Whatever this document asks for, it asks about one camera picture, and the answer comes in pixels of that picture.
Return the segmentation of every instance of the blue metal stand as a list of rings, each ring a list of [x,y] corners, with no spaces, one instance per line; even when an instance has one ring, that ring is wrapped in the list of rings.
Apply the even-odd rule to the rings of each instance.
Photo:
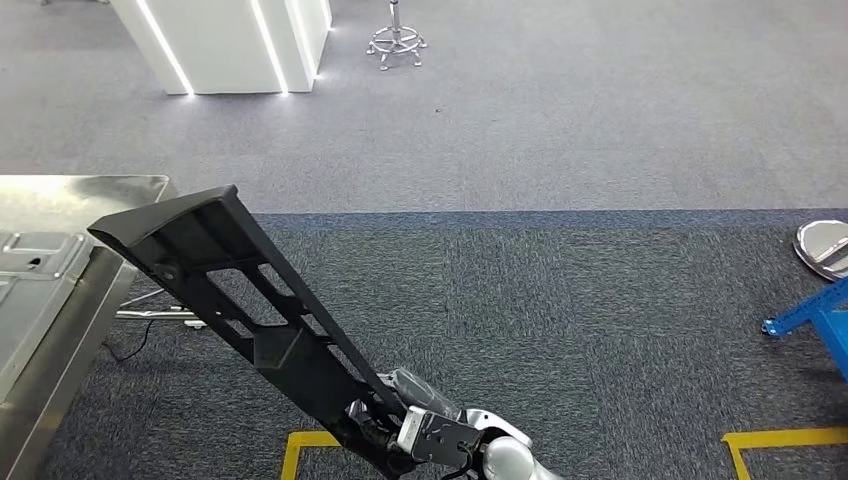
[[[811,322],[830,350],[842,376],[848,380],[848,310],[838,310],[848,302],[848,278],[808,297],[795,308],[763,322],[763,332],[782,337]]]

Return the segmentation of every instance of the black bracket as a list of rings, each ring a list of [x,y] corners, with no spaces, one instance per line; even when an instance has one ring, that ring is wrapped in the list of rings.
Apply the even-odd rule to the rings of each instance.
[[[89,232],[191,309],[343,446],[388,478],[411,471],[415,461],[387,447],[399,431],[405,406],[262,231],[237,192],[229,185],[109,215]],[[266,276],[269,267],[292,295],[280,292]],[[286,322],[258,322],[209,277],[229,269],[240,271]],[[305,315],[326,335],[314,331]],[[240,322],[247,334],[228,320]],[[347,357],[358,377],[331,346]],[[373,422],[348,417],[345,409],[355,400],[368,405]]]

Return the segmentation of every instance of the gray carpet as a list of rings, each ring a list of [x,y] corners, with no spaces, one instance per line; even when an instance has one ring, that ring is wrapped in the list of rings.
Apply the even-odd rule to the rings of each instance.
[[[498,412],[566,478],[727,480],[724,433],[848,425],[848,385],[815,333],[759,333],[763,318],[823,286],[788,241],[821,216],[848,213],[261,222],[377,369],[405,365]],[[117,322],[109,341],[130,351],[143,327]],[[41,478],[270,480],[286,434],[301,428],[314,424],[213,333],[159,322],[136,358],[116,365],[100,352]],[[848,447],[746,460],[757,480],[839,479]],[[298,479],[328,478],[376,475],[340,449],[305,451]]]
[[[112,9],[0,2],[0,173],[234,182],[252,211],[843,207],[848,2],[333,0],[314,93],[167,98]]]

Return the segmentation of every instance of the chrome stool base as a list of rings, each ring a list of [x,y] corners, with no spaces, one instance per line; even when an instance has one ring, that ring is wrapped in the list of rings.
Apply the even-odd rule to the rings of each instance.
[[[413,65],[420,67],[421,55],[418,54],[418,49],[427,48],[427,42],[424,41],[424,38],[421,37],[421,34],[417,30],[404,27],[400,24],[398,0],[389,0],[389,10],[392,13],[392,26],[384,27],[374,32],[374,35],[371,35],[371,41],[368,42],[368,50],[365,53],[367,55],[374,55],[380,52],[380,70],[383,71],[389,69],[386,60],[388,60],[390,55],[403,55],[406,53],[415,56]]]

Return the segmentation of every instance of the black cable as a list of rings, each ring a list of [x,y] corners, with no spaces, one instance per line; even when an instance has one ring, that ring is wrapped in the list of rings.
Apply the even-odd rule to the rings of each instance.
[[[106,350],[109,350],[109,354],[112,355],[112,358],[114,358],[116,362],[121,363],[124,360],[129,360],[132,357],[136,356],[136,354],[138,354],[138,352],[140,352],[141,349],[143,349],[144,346],[147,345],[147,337],[148,337],[148,335],[150,335],[150,327],[153,326],[153,322],[155,322],[155,321],[156,321],[155,318],[151,318],[150,321],[147,322],[147,328],[144,329],[144,340],[141,341],[141,345],[139,345],[138,348],[136,348],[135,351],[133,351],[133,353],[131,353],[131,354],[125,356],[125,357],[119,357],[118,354],[115,353],[114,350],[112,350],[112,347],[108,343],[106,343],[105,341],[103,342],[103,346],[106,347]]]
[[[469,450],[464,443],[460,443],[456,446],[456,448],[465,452],[465,465],[463,465],[462,468],[460,468],[459,470],[445,475],[440,480],[453,480],[454,478],[459,478],[466,475],[471,470],[472,464],[474,462],[474,456],[471,454],[471,450]]]

